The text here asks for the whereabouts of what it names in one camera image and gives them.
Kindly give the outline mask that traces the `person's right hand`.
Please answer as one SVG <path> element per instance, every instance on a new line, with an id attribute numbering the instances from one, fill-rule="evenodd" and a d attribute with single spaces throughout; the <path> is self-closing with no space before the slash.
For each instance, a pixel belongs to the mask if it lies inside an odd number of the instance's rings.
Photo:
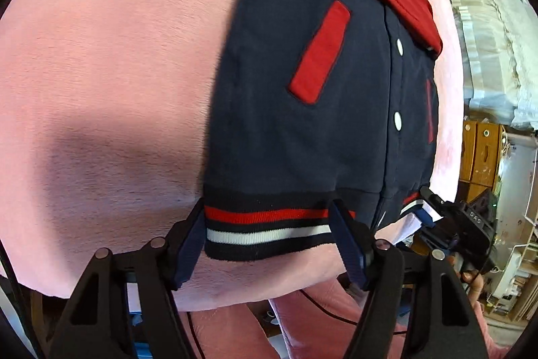
<path id="1" fill-rule="evenodd" d="M 481 295 L 484 287 L 484 279 L 479 270 L 472 269 L 471 271 L 465 271 L 458 269 L 459 261 L 456 255 L 450 255 L 448 262 L 456 273 L 456 276 L 461 279 L 467 286 L 467 296 L 470 301 L 470 305 L 474 306 Z"/>

